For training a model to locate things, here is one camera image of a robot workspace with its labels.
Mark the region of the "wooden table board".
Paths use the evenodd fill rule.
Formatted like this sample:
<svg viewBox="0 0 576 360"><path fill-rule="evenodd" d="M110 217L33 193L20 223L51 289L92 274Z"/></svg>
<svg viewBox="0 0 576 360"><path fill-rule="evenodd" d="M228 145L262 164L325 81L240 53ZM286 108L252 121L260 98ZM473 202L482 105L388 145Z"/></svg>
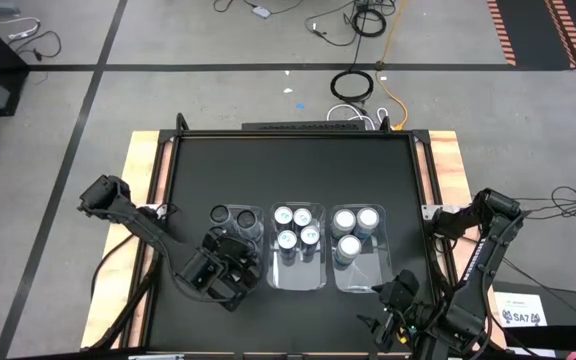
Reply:
<svg viewBox="0 0 576 360"><path fill-rule="evenodd" d="M131 135L126 160L121 177L131 186L133 199L138 203L147 203L150 180L155 166L155 157L160 131L135 131ZM462 156L460 153L457 135L454 131L429 131L431 150L423 150L419 159L426 153L432 153L439 182L439 191L442 202L451 205L465 205L470 190L466 179ZM426 199L430 200L430 180L428 166L422 165L422 178ZM155 203L163 199L164 177L156 177ZM110 225L106 238L103 255L106 255L114 246L119 244L129 232L119 225ZM92 298L87 322L85 325L81 348L89 347L99 340L110 327L116 315L126 304L131 284L132 270L136 264L139 242L131 239L123 248L119 249L99 273L96 292ZM475 243L465 238L460 239L453 250L455 268L461 275L466 268L471 254L475 250ZM140 303L136 317L136 324L142 325L144 320L145 300ZM492 344L498 348L506 348L506 340L499 326L493 325Z"/></svg>

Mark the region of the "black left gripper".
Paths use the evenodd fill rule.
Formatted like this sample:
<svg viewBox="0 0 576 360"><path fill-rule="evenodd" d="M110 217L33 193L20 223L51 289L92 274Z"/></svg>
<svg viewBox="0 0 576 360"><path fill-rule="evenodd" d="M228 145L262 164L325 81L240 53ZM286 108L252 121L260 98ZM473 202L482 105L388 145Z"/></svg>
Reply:
<svg viewBox="0 0 576 360"><path fill-rule="evenodd" d="M229 312L257 288L264 265L263 239L249 240L222 227L212 227L202 241L202 249L219 260L223 267L204 294Z"/></svg>

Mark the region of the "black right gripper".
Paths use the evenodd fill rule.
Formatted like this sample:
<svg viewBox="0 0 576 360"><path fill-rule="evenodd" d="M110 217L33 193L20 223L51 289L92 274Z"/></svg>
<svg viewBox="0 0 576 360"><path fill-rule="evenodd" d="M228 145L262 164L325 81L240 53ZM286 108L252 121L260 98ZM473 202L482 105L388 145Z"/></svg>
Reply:
<svg viewBox="0 0 576 360"><path fill-rule="evenodd" d="M384 317L377 318L358 314L357 318L373 331L374 343L380 352L390 352L396 344L407 346L410 350L415 349L415 337L418 325L413 316L414 306L400 311L382 304Z"/></svg>

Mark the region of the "black sign stand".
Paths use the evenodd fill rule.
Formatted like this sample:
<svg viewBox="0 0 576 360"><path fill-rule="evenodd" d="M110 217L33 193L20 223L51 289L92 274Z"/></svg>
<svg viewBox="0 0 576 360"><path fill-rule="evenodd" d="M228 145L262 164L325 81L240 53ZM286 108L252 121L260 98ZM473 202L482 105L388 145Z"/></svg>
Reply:
<svg viewBox="0 0 576 360"><path fill-rule="evenodd" d="M547 326L508 327L502 334L517 354L564 358L576 352L576 291L535 285L497 282L496 292L535 294L541 297Z"/></svg>

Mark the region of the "black computer case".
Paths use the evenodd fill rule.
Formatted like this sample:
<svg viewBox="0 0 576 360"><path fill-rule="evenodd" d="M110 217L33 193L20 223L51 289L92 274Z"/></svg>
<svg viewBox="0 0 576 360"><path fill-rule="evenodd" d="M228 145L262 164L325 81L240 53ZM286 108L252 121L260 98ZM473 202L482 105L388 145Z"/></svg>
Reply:
<svg viewBox="0 0 576 360"><path fill-rule="evenodd" d="M364 123L358 120L260 122L241 125L242 131L355 131L364 129Z"/></svg>

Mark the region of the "clear plastic bin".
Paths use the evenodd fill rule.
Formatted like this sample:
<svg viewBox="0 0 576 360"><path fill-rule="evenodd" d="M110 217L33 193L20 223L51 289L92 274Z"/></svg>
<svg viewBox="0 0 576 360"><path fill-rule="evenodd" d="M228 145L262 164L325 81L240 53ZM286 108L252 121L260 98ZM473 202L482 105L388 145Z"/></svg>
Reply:
<svg viewBox="0 0 576 360"><path fill-rule="evenodd" d="M334 251L339 239L331 234L333 215L340 209L350 209L355 217L364 207L372 207L378 213L380 222L370 237L359 239L362 242L362 251L349 266L340 266L334 259ZM372 287L391 280L392 266L388 235L386 227L386 213L378 204L341 204L331 209L331 215L326 228L332 252L332 266L337 288L347 293L372 293Z"/></svg>
<svg viewBox="0 0 576 360"><path fill-rule="evenodd" d="M218 204L209 212L211 228L204 245L224 264L208 290L214 302L224 305L255 290L264 272L264 219L256 206Z"/></svg>
<svg viewBox="0 0 576 360"><path fill-rule="evenodd" d="M320 232L318 248L311 256L304 256L301 250L300 232L293 223L292 231L297 235L298 243L296 255L293 259L285 260L279 254L277 246L278 232L273 221L274 210L279 206L288 206L293 212L298 208L308 208L313 220L310 225L317 226ZM275 203L270 210L267 240L268 266L266 279L275 289L288 291L314 291L322 288L326 282L326 236L325 236L325 209L319 203L312 202L280 202Z"/></svg>

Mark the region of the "white paper sign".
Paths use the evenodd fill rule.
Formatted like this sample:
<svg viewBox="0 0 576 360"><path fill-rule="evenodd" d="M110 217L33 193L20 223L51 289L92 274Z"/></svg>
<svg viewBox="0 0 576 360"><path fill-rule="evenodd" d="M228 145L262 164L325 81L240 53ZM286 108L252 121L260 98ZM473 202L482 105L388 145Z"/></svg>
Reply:
<svg viewBox="0 0 576 360"><path fill-rule="evenodd" d="M496 292L495 298L504 328L548 325L539 295Z"/></svg>

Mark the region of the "black metal table frame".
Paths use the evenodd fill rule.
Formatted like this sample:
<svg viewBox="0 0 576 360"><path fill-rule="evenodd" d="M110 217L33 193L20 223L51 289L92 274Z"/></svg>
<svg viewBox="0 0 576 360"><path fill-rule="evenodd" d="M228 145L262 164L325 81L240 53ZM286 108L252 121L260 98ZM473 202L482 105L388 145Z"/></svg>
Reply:
<svg viewBox="0 0 576 360"><path fill-rule="evenodd" d="M331 208L344 202L382 205L397 269L420 281L431 300L430 249L422 240L421 206L441 199L437 176L423 176L425 133L381 131L199 131L173 138L165 199L176 207L167 230L186 262L208 230L211 207L223 203L268 210L282 200ZM200 353L375 353L361 315L375 315L372 295L278 290L261 284L235 310L189 299L157 268L141 341L152 351Z"/></svg>

